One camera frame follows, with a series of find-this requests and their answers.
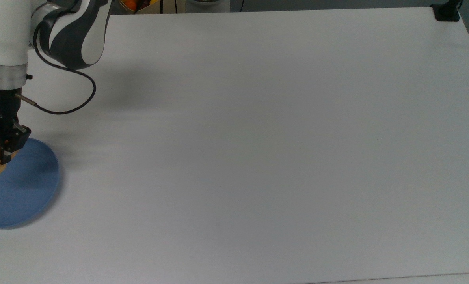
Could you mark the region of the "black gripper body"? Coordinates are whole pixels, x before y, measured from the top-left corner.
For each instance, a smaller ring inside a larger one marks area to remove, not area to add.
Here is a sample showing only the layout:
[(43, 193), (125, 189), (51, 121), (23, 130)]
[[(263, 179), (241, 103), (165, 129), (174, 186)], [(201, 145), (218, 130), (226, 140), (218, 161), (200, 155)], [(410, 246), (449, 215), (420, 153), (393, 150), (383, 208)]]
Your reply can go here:
[(21, 100), (16, 96), (22, 89), (0, 90), (0, 117), (13, 119), (18, 117)]

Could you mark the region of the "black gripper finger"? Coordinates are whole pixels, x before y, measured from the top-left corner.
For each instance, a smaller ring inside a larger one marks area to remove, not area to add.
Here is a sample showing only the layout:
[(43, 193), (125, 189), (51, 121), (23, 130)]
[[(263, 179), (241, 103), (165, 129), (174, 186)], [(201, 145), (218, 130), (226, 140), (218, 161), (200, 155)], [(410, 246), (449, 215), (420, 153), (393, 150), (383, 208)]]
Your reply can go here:
[(31, 135), (31, 129), (20, 125), (15, 118), (0, 119), (0, 164), (5, 165), (12, 160), (12, 155), (20, 151)]

